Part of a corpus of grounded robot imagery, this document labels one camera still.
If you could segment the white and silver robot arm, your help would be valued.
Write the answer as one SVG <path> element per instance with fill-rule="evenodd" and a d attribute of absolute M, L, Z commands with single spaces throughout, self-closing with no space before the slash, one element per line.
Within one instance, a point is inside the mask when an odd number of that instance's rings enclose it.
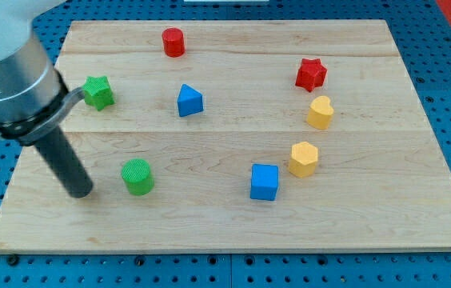
<path fill-rule="evenodd" d="M 58 128 L 85 94 L 69 90 L 33 30 L 62 0 L 0 0 L 0 138 L 30 146 Z"/>

